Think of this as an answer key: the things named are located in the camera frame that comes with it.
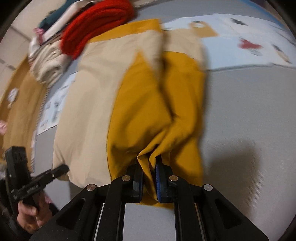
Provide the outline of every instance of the metal screw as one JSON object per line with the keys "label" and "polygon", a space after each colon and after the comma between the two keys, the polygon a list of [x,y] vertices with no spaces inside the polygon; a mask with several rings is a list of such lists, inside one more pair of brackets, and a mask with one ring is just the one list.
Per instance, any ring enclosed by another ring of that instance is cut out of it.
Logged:
{"label": "metal screw", "polygon": [[94,185],[94,184],[89,184],[89,185],[87,185],[86,189],[87,189],[88,191],[93,191],[93,190],[96,189],[96,185]]}
{"label": "metal screw", "polygon": [[122,178],[121,178],[124,182],[127,182],[131,179],[131,177],[129,175],[124,175]]}
{"label": "metal screw", "polygon": [[210,184],[206,184],[206,185],[204,185],[204,189],[206,191],[212,191],[213,190],[213,187]]}
{"label": "metal screw", "polygon": [[169,177],[169,179],[170,179],[172,182],[175,182],[175,181],[178,180],[178,177],[175,176],[175,175],[171,175],[171,176]]}

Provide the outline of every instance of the folded red towel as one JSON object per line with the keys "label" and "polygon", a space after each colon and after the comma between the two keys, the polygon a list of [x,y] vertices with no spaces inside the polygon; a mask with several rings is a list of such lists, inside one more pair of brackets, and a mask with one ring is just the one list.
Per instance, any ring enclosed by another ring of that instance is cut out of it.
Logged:
{"label": "folded red towel", "polygon": [[103,0],[76,17],[62,34],[61,50],[76,59],[91,38],[134,17],[129,0]]}

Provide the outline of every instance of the white cloth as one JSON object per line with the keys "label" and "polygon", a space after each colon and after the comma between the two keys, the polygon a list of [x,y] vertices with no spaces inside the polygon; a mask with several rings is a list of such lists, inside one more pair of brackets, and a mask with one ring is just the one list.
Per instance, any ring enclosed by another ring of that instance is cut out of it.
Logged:
{"label": "white cloth", "polygon": [[[63,13],[63,15],[43,34],[43,42],[49,40],[58,31],[60,31],[82,8],[86,7],[91,2],[98,2],[98,0],[80,0],[77,1]],[[29,44],[29,58],[40,48],[38,38],[35,35]]]}
{"label": "white cloth", "polygon": [[58,80],[71,62],[71,57],[61,52],[60,43],[61,40],[45,46],[30,67],[36,80],[48,83],[48,87]]}

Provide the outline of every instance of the beige and yellow garment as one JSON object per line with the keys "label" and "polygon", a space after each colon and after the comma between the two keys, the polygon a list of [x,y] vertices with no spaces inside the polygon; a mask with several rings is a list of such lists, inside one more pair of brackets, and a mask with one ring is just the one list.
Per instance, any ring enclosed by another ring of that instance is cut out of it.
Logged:
{"label": "beige and yellow garment", "polygon": [[79,187],[102,186],[138,159],[156,200],[152,175],[161,154],[176,175],[201,185],[202,61],[194,31],[162,32],[158,20],[91,39],[59,121],[53,167],[69,165],[66,178]]}

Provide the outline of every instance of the gray table surface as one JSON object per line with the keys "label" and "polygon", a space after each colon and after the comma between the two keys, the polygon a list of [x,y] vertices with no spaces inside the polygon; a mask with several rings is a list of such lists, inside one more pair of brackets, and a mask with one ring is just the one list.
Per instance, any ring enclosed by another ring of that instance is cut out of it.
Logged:
{"label": "gray table surface", "polygon": [[[160,18],[168,22],[212,13],[274,20],[264,10],[240,0],[162,1],[141,9],[136,20]],[[68,74],[75,71],[76,64]],[[296,203],[296,189],[292,187],[296,168],[285,162],[296,156],[295,74],[293,69],[275,66],[220,70],[209,72],[206,84],[201,140],[205,182],[217,187],[270,241],[278,240],[296,213],[296,207],[292,207]],[[65,79],[66,75],[52,88],[49,98]],[[56,127],[37,137],[37,174],[51,168],[55,131]],[[79,191],[75,185],[59,180],[46,187],[59,208]],[[173,211],[126,205],[123,240],[175,239]]]}

